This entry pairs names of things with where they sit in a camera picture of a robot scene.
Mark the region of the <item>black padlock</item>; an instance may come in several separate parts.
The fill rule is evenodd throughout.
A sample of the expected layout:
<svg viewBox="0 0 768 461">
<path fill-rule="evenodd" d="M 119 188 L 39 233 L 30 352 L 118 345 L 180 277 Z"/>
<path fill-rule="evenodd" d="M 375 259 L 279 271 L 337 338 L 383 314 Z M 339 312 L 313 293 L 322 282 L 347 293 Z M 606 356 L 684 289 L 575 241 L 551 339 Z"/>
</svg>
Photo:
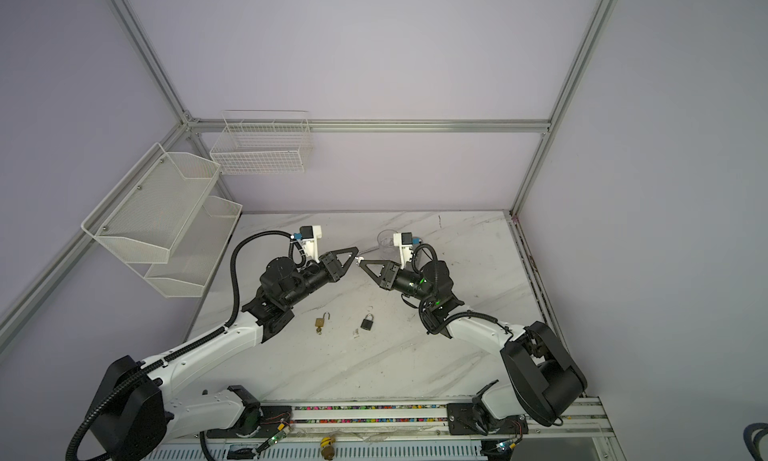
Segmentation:
<svg viewBox="0 0 768 461">
<path fill-rule="evenodd" d="M 374 324 L 374 315 L 372 313 L 368 313 L 363 318 L 360 328 L 365 331 L 371 331 Z"/>
</svg>

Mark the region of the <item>brass padlock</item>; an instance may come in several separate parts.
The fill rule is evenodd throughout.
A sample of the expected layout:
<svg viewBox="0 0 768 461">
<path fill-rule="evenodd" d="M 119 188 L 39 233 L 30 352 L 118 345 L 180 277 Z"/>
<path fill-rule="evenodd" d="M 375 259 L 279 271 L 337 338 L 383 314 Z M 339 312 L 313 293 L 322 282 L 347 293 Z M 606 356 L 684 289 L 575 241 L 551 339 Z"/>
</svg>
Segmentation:
<svg viewBox="0 0 768 461">
<path fill-rule="evenodd" d="M 330 320 L 330 318 L 331 318 L 330 313 L 325 312 L 319 318 L 315 319 L 315 331 L 318 335 L 322 334 L 324 325 L 327 321 Z"/>
</svg>

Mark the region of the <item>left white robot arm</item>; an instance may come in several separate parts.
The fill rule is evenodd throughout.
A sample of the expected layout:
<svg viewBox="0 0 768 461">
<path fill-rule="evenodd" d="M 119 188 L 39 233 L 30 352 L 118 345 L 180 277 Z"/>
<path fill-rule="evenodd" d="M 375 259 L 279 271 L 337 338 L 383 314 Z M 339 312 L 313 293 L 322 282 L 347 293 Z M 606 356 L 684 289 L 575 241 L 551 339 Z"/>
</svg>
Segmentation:
<svg viewBox="0 0 768 461">
<path fill-rule="evenodd" d="M 260 278 L 255 297 L 241 300 L 238 257 L 251 242 L 266 237 L 289 242 L 286 255 L 273 259 Z M 191 404 L 177 396 L 228 359 L 274 338 L 293 319 L 293 308 L 320 288 L 340 281 L 359 254 L 357 247 L 317 253 L 306 227 L 248 236 L 229 261 L 232 310 L 227 320 L 163 353 L 140 361 L 126 355 L 107 368 L 96 394 L 65 451 L 79 457 L 87 434 L 103 448 L 102 460 L 141 460 L 164 442 L 211 429 L 231 429 L 260 409 L 244 387 L 203 394 Z"/>
</svg>

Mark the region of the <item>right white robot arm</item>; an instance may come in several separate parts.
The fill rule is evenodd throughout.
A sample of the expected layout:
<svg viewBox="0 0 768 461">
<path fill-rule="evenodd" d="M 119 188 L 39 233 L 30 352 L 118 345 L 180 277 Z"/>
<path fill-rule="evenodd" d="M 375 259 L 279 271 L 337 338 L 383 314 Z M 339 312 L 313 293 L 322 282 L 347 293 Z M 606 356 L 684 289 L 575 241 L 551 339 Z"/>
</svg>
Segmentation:
<svg viewBox="0 0 768 461">
<path fill-rule="evenodd" d="M 508 381 L 489 382 L 470 404 L 478 432 L 496 433 L 520 416 L 545 427 L 558 425 L 587 389 L 586 377 L 547 324 L 511 324 L 469 308 L 454 294 L 446 262 L 403 269 L 393 261 L 360 260 L 359 266 L 379 288 L 415 299 L 412 306 L 427 334 L 464 341 L 499 357 Z"/>
</svg>

